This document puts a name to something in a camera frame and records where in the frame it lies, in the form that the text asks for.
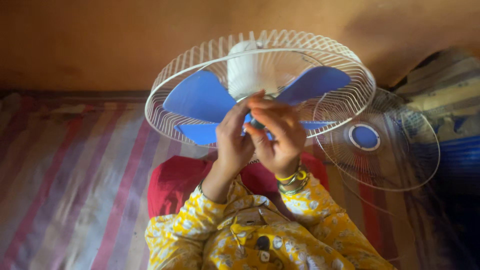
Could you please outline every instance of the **yellow floral dress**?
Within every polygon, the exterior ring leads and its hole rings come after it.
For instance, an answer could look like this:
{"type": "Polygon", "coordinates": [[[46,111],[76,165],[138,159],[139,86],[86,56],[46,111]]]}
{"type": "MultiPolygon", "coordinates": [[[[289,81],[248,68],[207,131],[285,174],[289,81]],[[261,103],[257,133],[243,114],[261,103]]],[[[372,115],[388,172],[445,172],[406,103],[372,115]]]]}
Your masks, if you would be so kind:
{"type": "Polygon", "coordinates": [[[393,269],[309,177],[300,193],[282,194],[295,222],[252,194],[240,176],[226,204],[214,203],[197,187],[179,214],[149,221],[149,269],[393,269]]]}

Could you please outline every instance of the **sleeve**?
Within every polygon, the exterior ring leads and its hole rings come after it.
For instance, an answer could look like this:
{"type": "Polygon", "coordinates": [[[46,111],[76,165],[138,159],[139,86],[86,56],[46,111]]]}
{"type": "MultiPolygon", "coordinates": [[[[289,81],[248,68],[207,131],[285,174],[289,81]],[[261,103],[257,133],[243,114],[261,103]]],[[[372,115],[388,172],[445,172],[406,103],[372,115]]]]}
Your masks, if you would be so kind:
{"type": "Polygon", "coordinates": [[[197,187],[178,215],[152,218],[145,231],[149,269],[200,269],[206,239],[216,231],[226,205],[205,197],[197,187]]]}
{"type": "Polygon", "coordinates": [[[336,204],[318,179],[309,173],[309,183],[294,195],[282,199],[297,221],[310,233],[338,251],[360,269],[393,269],[350,220],[346,211],[336,204]]]}

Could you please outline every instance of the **person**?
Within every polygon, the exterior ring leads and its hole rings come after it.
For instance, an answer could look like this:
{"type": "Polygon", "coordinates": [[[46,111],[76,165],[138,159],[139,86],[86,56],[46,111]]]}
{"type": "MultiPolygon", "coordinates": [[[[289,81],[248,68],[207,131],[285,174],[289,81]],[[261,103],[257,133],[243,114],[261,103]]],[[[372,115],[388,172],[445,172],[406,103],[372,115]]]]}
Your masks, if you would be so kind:
{"type": "Polygon", "coordinates": [[[150,220],[149,269],[393,269],[300,161],[306,134],[294,109],[262,96],[237,103],[218,125],[218,159],[178,214],[150,220]],[[274,140],[244,124],[249,112],[274,140]],[[295,221],[242,183],[254,151],[295,221]]]}

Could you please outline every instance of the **wall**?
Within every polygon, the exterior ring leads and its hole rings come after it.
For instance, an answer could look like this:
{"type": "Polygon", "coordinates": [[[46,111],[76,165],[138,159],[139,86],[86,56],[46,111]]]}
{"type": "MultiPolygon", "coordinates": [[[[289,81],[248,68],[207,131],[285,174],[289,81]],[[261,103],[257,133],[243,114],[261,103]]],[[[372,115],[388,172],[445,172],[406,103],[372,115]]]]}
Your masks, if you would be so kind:
{"type": "Polygon", "coordinates": [[[479,52],[478,0],[2,0],[0,88],[144,90],[212,38],[291,29],[338,40],[381,85],[454,45],[479,52]]]}

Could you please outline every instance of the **white wire grille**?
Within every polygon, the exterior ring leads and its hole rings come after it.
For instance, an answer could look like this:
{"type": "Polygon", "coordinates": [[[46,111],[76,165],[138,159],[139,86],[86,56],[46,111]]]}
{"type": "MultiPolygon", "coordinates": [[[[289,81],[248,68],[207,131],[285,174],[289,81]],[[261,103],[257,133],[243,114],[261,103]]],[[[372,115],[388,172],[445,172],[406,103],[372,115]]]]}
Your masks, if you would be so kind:
{"type": "Polygon", "coordinates": [[[258,71],[268,64],[276,69],[276,83],[287,86],[302,72],[314,66],[331,66],[344,71],[351,82],[342,89],[332,91],[323,97],[312,98],[296,106],[301,121],[334,121],[320,129],[309,130],[307,136],[315,136],[332,130],[351,120],[371,102],[376,85],[371,72],[363,66],[358,57],[347,47],[323,36],[295,31],[262,31],[255,37],[239,34],[204,42],[169,63],[155,80],[145,106],[145,116],[152,127],[161,134],[183,143],[195,144],[176,131],[178,124],[207,123],[163,110],[163,101],[170,91],[192,73],[205,69],[212,71],[228,92],[239,99],[245,93],[241,81],[228,83],[227,63],[229,59],[257,54],[258,71]],[[228,54],[233,46],[243,41],[256,42],[257,49],[228,54]]]}
{"type": "Polygon", "coordinates": [[[406,191],[427,183],[440,162],[440,148],[427,119],[407,108],[402,98],[378,88],[372,104],[342,128],[317,137],[327,157],[348,181],[388,191],[406,191]],[[361,150],[348,137],[355,124],[372,127],[380,147],[361,150]]]}

